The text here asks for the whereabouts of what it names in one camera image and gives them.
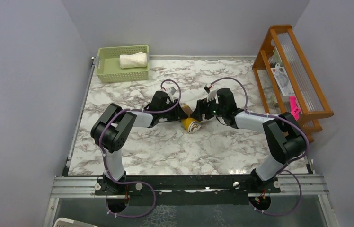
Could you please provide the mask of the white towel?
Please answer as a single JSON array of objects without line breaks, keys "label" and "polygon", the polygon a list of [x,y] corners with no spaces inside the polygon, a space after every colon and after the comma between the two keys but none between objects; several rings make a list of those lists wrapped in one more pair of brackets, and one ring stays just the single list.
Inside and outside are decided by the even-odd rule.
[{"label": "white towel", "polygon": [[122,54],[119,57],[119,65],[122,69],[147,67],[147,53]]}]

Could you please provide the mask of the yellow bear towel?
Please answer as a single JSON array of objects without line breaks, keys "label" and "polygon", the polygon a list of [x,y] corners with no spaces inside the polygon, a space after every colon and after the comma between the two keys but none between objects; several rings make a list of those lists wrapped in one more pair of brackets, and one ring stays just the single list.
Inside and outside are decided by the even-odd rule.
[{"label": "yellow bear towel", "polygon": [[197,120],[190,117],[191,114],[193,113],[191,107],[187,104],[183,104],[181,108],[184,111],[184,113],[187,115],[187,118],[181,120],[183,127],[186,129],[188,133],[194,133],[198,131],[201,128],[201,125]]}]

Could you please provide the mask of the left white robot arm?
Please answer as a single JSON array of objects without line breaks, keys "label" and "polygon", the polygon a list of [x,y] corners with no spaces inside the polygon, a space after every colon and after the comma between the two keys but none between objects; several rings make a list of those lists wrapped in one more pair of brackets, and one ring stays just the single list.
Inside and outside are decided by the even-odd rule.
[{"label": "left white robot arm", "polygon": [[92,127],[90,135],[101,149],[104,178],[108,179],[107,188],[113,194],[120,194],[125,188],[121,149],[132,128],[153,128],[163,119],[172,122],[188,118],[180,105],[180,91],[178,98],[174,97],[176,92],[173,87],[161,88],[142,110],[123,109],[111,103]]}]

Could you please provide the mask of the green plastic basket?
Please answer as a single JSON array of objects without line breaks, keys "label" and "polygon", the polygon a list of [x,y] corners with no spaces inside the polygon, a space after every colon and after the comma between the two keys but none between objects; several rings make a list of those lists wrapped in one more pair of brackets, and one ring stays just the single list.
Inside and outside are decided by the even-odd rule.
[{"label": "green plastic basket", "polygon": [[102,83],[148,80],[149,52],[148,45],[100,48],[95,74]]}]

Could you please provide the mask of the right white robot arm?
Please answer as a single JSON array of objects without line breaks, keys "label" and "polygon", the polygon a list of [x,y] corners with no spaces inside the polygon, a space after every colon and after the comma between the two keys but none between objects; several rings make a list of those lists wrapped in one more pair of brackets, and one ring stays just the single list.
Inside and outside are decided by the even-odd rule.
[{"label": "right white robot arm", "polygon": [[294,116],[285,112],[280,115],[260,114],[238,108],[233,93],[228,88],[208,93],[198,100],[190,115],[197,121],[220,117],[227,126],[263,133],[270,154],[250,173],[250,188],[262,192],[268,183],[283,171],[295,158],[305,154],[310,143]]}]

